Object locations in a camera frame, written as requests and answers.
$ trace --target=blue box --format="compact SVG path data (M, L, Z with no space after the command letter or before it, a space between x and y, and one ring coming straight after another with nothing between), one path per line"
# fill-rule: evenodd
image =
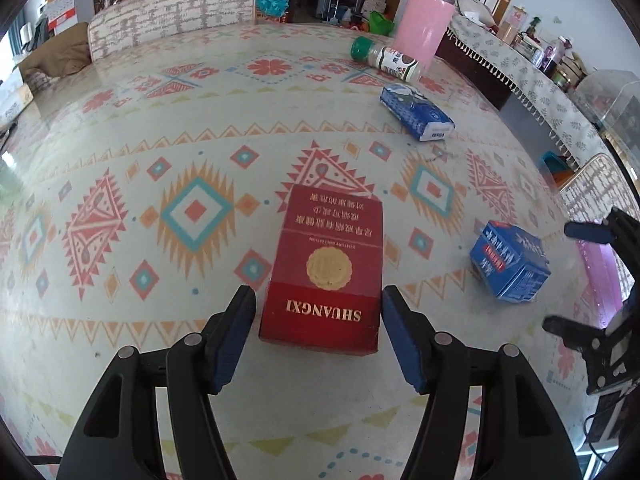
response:
M386 85L380 100L418 140L441 140L456 127L446 113L409 85Z
M551 275L540 238L491 220L471 249L471 261L496 298L530 301Z

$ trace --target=curtain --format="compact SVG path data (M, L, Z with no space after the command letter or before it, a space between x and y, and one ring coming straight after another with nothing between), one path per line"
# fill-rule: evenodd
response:
M18 12L18 15L15 17L14 22L9 27L9 42L11 43L11 50L14 52L14 56L17 56L22 52L22 40L20 39L20 29L26 23L26 19L24 17L24 9L21 9Z

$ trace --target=teal plastic bag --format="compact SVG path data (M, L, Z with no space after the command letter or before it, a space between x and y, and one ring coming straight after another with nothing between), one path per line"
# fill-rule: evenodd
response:
M382 14L373 10L369 15L369 32L388 36L394 30L394 22L386 19Z
M281 18L289 7L289 0L255 0L255 5L267 16Z

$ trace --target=red cigarette box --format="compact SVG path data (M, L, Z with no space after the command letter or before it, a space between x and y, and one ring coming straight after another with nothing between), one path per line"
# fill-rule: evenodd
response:
M378 351L382 203L293 186L260 322L264 341Z

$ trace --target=green bottle cap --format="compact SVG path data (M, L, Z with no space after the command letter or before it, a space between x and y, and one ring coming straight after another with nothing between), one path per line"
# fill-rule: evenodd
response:
M351 45L351 59L355 61L365 61L369 55L369 49L373 46L373 41L364 36L358 36Z

